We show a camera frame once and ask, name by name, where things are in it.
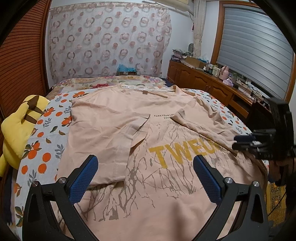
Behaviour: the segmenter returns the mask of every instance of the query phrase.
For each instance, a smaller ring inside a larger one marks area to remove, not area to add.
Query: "pink figurine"
[[[229,67],[224,66],[221,70],[221,74],[219,76],[219,79],[226,80],[229,78]]]

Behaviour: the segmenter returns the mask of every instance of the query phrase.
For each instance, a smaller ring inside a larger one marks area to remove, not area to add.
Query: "cardboard box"
[[[121,76],[121,75],[137,75],[137,72],[134,71],[125,71],[125,72],[116,72],[117,76]]]
[[[193,58],[191,56],[187,56],[187,58],[185,59],[185,62],[189,63],[190,65],[196,67],[196,68],[200,68],[200,69],[203,69],[203,67],[205,67],[207,64],[196,59],[196,58]]]

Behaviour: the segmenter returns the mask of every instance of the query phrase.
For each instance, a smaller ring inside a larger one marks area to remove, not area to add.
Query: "desk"
[[[167,79],[180,88],[198,89],[211,94],[234,113],[247,118],[252,100],[222,80],[185,64],[170,60]]]

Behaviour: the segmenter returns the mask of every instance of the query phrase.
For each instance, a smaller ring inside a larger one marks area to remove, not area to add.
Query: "sheer curtain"
[[[194,0],[193,57],[200,58],[205,26],[206,0]]]
[[[161,76],[172,30],[168,9],[98,2],[56,7],[50,14],[49,63],[55,83],[115,75],[119,64]]]

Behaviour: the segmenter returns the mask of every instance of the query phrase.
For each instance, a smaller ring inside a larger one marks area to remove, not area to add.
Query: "wooden louvered door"
[[[45,96],[48,91],[44,45],[50,3],[38,1],[0,47],[0,107],[4,118],[15,112],[27,96]]]

